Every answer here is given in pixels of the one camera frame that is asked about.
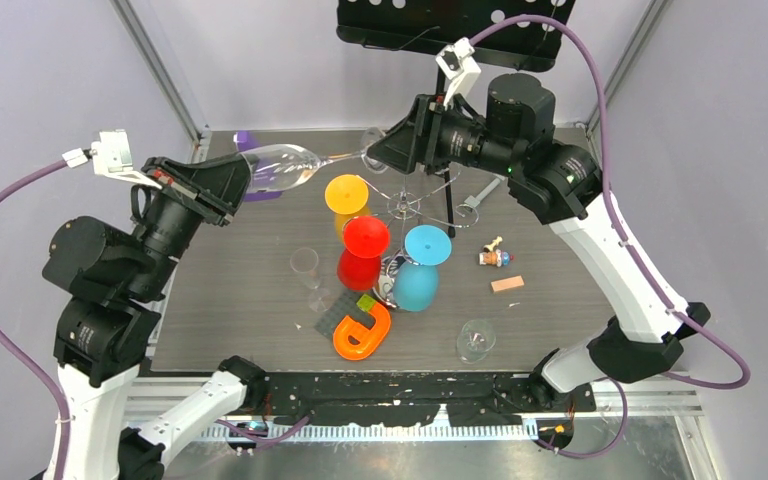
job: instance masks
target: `small toy figure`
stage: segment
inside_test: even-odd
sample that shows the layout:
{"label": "small toy figure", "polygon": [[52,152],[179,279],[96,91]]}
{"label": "small toy figure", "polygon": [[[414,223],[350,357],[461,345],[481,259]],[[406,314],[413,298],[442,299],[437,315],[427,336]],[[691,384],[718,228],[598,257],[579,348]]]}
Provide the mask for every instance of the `small toy figure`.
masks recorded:
{"label": "small toy figure", "polygon": [[484,251],[487,253],[495,251],[497,248],[499,248],[499,244],[502,243],[502,237],[496,237],[495,240],[488,243],[487,245],[484,245]]}
{"label": "small toy figure", "polygon": [[513,255],[498,249],[492,252],[483,252],[478,254],[479,265],[495,265],[497,267],[504,267],[511,263],[511,260],[513,259]]}

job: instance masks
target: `clear glass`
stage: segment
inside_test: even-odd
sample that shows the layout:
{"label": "clear glass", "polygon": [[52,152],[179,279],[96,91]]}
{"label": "clear glass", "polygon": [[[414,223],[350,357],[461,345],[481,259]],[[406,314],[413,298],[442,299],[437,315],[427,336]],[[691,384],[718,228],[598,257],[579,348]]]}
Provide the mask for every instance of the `clear glass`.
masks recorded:
{"label": "clear glass", "polygon": [[470,320],[461,329],[455,349],[464,363],[484,359],[496,345],[496,332],[487,320]]}
{"label": "clear glass", "polygon": [[[363,135],[360,137],[361,152],[366,152],[367,148],[382,138],[384,138],[384,130],[381,130],[378,127],[367,128],[366,131],[363,132]],[[372,173],[384,173],[388,169],[387,165],[377,160],[373,160],[367,157],[365,154],[362,154],[361,158],[363,160],[363,165]]]}
{"label": "clear glass", "polygon": [[310,180],[320,168],[334,162],[361,159],[363,152],[320,156],[298,145],[277,144],[243,152],[252,168],[247,193],[283,192]]}
{"label": "clear glass", "polygon": [[307,304],[314,312],[322,313],[334,304],[334,296],[331,291],[322,286],[322,277],[319,276],[319,255],[316,250],[302,247],[290,256],[290,268],[296,272],[296,276],[310,289],[307,296]]}
{"label": "clear glass", "polygon": [[299,280],[311,290],[319,288],[322,284],[322,278],[316,267],[319,266],[319,255],[316,250],[308,247],[302,247],[290,256],[290,268],[296,272]]}

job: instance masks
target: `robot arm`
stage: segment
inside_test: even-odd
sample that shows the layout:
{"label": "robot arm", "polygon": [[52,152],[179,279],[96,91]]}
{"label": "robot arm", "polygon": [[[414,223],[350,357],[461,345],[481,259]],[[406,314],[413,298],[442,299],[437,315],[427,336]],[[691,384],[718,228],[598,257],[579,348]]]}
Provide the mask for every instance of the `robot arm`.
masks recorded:
{"label": "robot arm", "polygon": [[[230,223],[256,159],[234,154],[184,165],[152,158],[142,172],[134,171],[122,131],[102,132],[90,149],[64,155],[70,166],[90,158],[97,174],[135,184],[131,206],[136,227],[128,234],[101,220],[78,217],[51,241],[43,277],[72,295],[58,321],[54,349],[71,412],[64,478],[160,478],[184,446],[217,418],[258,406],[266,394],[263,370],[232,357],[182,403],[138,429],[122,429],[128,389],[160,318],[143,304],[163,298],[202,223]],[[57,457],[55,448],[42,478],[53,478]]]}
{"label": "robot arm", "polygon": [[[459,67],[469,60],[450,58],[441,68],[451,70],[450,78],[459,69],[471,74]],[[452,85],[463,83],[453,80]],[[418,163],[440,169],[457,162],[504,175],[510,195],[569,245],[596,280],[616,315],[604,331],[551,352],[537,365],[527,388],[546,408],[593,380],[631,383],[668,371],[682,353],[679,341],[694,333],[665,311],[624,251],[628,245],[635,246],[676,309],[703,325],[710,317],[704,304],[688,304],[669,287],[633,235],[619,241],[605,205],[604,195],[611,193],[602,191],[601,169],[586,150],[554,140],[554,107],[554,95],[536,78],[501,75],[488,87],[486,116],[460,93],[451,106],[436,96],[418,95],[408,116],[367,151],[405,174]]]}

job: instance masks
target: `orange plastic object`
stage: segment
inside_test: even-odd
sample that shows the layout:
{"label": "orange plastic object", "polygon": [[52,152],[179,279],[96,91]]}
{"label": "orange plastic object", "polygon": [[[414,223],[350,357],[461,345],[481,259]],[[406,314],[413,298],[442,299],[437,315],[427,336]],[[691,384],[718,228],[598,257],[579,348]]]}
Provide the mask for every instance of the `orange plastic object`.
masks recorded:
{"label": "orange plastic object", "polygon": [[369,187],[357,175],[340,175],[325,187],[325,204],[334,213],[351,215],[359,212],[369,200]]}
{"label": "orange plastic object", "polygon": [[[375,319],[372,329],[346,315],[334,330],[334,348],[346,360],[363,360],[372,355],[390,332],[390,312],[384,305],[375,302],[368,313]],[[357,341],[357,345],[353,345],[349,339]]]}

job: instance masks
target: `black cable tray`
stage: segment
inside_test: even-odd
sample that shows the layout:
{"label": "black cable tray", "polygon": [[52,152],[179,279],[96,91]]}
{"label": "black cable tray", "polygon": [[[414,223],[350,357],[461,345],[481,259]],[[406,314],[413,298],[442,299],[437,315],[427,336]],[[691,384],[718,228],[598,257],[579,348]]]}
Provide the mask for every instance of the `black cable tray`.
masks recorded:
{"label": "black cable tray", "polygon": [[[365,48],[436,55],[504,18],[523,13],[569,20],[575,0],[339,0],[337,36]],[[545,72],[555,65],[561,32],[542,25],[505,28],[475,49],[480,63]]]}

